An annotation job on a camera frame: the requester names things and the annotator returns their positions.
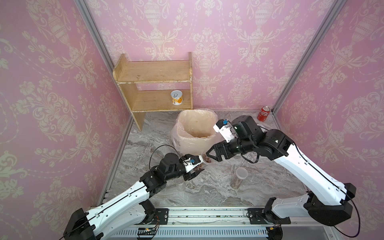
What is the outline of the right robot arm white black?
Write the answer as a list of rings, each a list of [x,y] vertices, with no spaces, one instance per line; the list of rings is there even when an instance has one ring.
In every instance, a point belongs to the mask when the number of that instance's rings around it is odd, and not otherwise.
[[[280,224],[291,217],[311,217],[333,227],[352,217],[356,187],[327,174],[282,131],[268,130],[246,115],[231,122],[219,120],[213,128],[224,141],[207,151],[208,158],[221,162],[236,155],[244,157],[247,153],[255,153],[257,158],[266,157],[284,167],[308,187],[308,193],[299,197],[270,198],[262,211],[267,222]]]

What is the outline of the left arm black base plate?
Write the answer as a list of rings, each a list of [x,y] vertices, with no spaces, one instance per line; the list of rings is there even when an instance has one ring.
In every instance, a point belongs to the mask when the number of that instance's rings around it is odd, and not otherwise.
[[[169,219],[169,209],[168,208],[160,208],[155,209],[149,214],[147,214],[141,224],[159,224],[159,225],[167,225]]]

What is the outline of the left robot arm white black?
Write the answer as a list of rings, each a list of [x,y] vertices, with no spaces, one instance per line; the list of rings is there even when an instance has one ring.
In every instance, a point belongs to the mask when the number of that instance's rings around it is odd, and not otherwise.
[[[125,192],[85,211],[76,210],[64,230],[63,240],[108,240],[121,230],[155,221],[156,208],[150,198],[162,191],[168,180],[195,178],[204,164],[203,156],[178,157],[168,153]]]

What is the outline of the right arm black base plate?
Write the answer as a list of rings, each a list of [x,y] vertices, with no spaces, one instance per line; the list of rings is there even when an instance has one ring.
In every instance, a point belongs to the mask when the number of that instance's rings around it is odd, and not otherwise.
[[[248,208],[246,213],[251,225],[289,225],[289,217],[280,218],[272,211],[265,211],[263,208]]]

